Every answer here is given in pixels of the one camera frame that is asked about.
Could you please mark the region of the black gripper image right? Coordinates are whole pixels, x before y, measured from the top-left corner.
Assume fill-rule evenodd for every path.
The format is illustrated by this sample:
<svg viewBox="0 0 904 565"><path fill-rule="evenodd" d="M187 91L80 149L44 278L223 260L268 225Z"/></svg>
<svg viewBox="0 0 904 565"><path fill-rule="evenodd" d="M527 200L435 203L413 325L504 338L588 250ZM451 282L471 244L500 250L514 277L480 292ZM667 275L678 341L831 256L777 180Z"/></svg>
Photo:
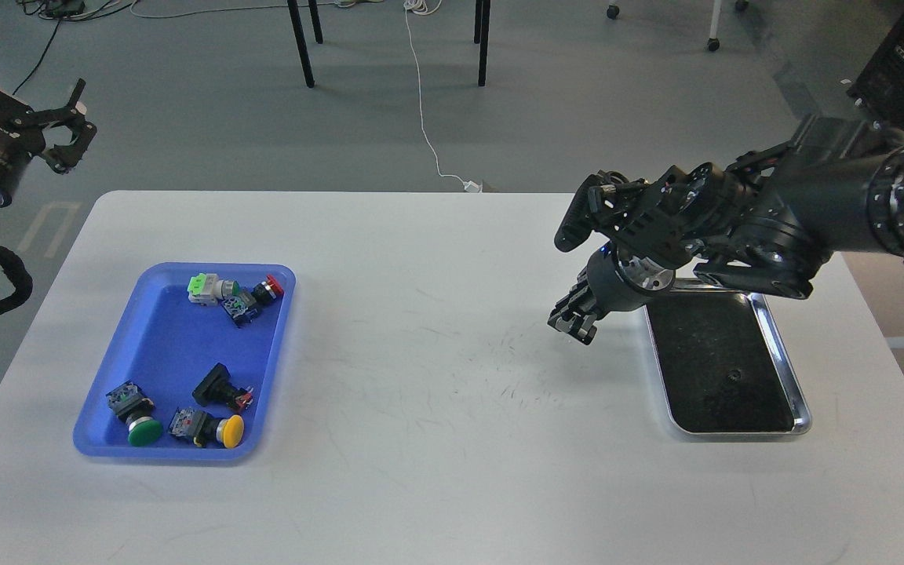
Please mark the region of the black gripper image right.
<svg viewBox="0 0 904 565"><path fill-rule="evenodd" d="M673 269L646 257L624 261L613 246L601 246L578 273L577 282L550 312L548 325L582 344L595 339L600 315L632 312L663 297L676 278Z"/></svg>

